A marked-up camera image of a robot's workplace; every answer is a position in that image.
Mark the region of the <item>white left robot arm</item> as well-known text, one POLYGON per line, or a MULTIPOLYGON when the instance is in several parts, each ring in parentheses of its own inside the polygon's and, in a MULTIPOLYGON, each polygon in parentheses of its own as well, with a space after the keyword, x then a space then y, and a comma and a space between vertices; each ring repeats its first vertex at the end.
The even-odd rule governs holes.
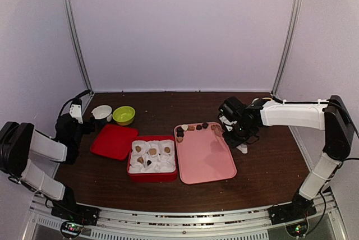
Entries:
POLYGON ((9 180, 58 203, 59 211, 69 220, 75 220, 81 214, 72 188, 49 176, 32 158, 38 156, 56 164, 75 163, 83 135, 95 130, 94 122, 82 117, 84 95, 87 92, 64 103, 69 110, 60 110, 54 138, 37 130, 32 123, 8 121, 1 128, 1 171, 8 175, 9 180))

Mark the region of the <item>red tin lid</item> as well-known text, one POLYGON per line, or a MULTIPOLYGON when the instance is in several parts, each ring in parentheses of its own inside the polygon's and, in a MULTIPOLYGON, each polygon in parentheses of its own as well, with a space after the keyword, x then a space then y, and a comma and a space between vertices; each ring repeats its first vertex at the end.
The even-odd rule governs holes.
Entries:
POLYGON ((139 131, 135 128, 107 124, 97 135, 90 152, 106 158, 123 161, 128 156, 132 142, 139 131))

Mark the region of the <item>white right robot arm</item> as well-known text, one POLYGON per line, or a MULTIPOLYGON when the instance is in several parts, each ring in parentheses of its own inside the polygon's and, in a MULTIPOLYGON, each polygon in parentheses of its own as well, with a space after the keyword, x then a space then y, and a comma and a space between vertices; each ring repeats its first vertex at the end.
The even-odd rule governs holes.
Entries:
POLYGON ((287 101, 274 96, 256 98, 246 105, 238 98, 227 98, 219 107, 222 136, 231 148, 257 139, 260 128, 288 126, 324 131, 325 144, 319 160, 302 182, 288 205, 288 214, 300 218, 311 201, 349 158, 353 137, 358 134, 340 96, 316 101, 287 101))

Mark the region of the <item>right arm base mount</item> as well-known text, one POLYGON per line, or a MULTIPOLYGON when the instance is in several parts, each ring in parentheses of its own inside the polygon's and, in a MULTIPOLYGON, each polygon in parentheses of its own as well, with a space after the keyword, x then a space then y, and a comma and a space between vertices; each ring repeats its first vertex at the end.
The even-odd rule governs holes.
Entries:
POLYGON ((274 205, 268 209, 269 218, 273 225, 305 219, 317 213, 314 206, 306 209, 296 209, 293 204, 274 205))

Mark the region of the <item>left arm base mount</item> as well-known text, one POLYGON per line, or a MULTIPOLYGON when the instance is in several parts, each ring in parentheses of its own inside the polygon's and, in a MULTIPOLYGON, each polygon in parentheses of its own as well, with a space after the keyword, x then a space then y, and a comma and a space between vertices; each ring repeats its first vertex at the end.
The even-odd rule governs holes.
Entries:
POLYGON ((97 207, 77 205, 77 209, 66 210, 62 206, 54 206, 51 210, 51 215, 64 219, 73 221, 81 225, 97 225, 100 209, 97 207))

